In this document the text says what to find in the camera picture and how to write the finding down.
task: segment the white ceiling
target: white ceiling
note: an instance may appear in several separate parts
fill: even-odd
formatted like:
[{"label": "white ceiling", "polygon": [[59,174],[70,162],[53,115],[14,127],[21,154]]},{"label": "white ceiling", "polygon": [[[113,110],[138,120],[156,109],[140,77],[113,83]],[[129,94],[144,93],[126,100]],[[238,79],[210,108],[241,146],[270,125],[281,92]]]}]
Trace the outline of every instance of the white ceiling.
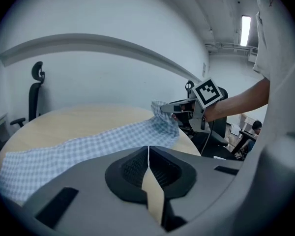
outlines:
[{"label": "white ceiling", "polygon": [[242,15],[251,17],[248,46],[258,46],[257,0],[170,0],[205,44],[239,44]]}]

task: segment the gingham fabric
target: gingham fabric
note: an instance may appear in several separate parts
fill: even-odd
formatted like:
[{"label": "gingham fabric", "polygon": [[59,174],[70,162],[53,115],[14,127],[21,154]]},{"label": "gingham fabric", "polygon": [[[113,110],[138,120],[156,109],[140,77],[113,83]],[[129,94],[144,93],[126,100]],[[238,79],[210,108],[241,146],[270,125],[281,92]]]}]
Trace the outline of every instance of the gingham fabric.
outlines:
[{"label": "gingham fabric", "polygon": [[179,138],[178,123],[153,101],[154,117],[103,133],[68,140],[54,147],[8,152],[0,171],[0,193],[19,204],[70,167],[88,159],[141,146],[171,148]]}]

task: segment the curved wall molding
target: curved wall molding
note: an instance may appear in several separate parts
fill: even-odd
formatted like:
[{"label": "curved wall molding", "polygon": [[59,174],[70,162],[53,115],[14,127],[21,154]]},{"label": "curved wall molding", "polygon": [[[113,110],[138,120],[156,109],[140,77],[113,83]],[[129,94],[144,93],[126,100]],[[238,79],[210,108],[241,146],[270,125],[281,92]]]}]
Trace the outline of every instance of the curved wall molding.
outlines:
[{"label": "curved wall molding", "polygon": [[132,59],[164,68],[188,80],[199,83],[200,79],[172,60],[143,46],[104,35],[67,33],[33,39],[0,54],[4,66],[38,55],[69,51],[102,52]]}]

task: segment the fluorescent light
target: fluorescent light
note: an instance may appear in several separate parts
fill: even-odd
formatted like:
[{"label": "fluorescent light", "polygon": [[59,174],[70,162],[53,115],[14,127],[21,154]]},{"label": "fluorescent light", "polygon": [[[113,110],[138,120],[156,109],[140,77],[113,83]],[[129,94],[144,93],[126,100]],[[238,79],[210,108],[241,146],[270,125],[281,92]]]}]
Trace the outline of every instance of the fluorescent light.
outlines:
[{"label": "fluorescent light", "polygon": [[241,26],[240,45],[241,46],[247,46],[248,36],[249,36],[249,31],[250,31],[251,18],[247,17],[247,16],[243,16],[241,21],[242,21],[242,26]]}]

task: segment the round wooden table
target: round wooden table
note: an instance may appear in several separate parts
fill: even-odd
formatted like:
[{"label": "round wooden table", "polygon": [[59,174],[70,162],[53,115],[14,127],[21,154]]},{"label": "round wooden table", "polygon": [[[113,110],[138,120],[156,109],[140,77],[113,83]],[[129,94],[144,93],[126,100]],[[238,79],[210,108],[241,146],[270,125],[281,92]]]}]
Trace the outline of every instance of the round wooden table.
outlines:
[{"label": "round wooden table", "polygon": [[[96,135],[151,117],[152,111],[115,104],[78,106],[49,112],[24,125],[7,141],[0,152],[0,169],[5,154],[9,151],[51,147],[72,138]],[[179,140],[172,149],[200,156],[197,148],[181,130]],[[142,189],[147,192],[150,200],[149,211],[160,223],[164,194],[150,170],[146,172]]]}]

